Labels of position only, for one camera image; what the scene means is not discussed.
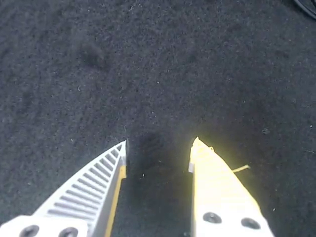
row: screw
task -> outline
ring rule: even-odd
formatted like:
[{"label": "screw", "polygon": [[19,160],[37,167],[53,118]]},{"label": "screw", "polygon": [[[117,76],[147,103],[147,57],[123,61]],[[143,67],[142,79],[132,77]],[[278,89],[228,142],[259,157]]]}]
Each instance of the screw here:
[{"label": "screw", "polygon": [[34,237],[38,234],[40,228],[36,225],[31,225],[24,228],[20,234],[20,237]]},{"label": "screw", "polygon": [[213,212],[207,212],[203,215],[203,220],[204,221],[207,221],[207,222],[210,222],[210,223],[214,223],[214,224],[220,224],[222,223],[222,218],[213,213]]},{"label": "screw", "polygon": [[77,237],[78,230],[74,227],[68,227],[60,232],[58,237]]},{"label": "screw", "polygon": [[243,218],[241,220],[241,224],[245,227],[254,229],[254,230],[258,230],[260,229],[260,225],[258,222],[256,222],[255,220],[251,219],[251,218]]}]

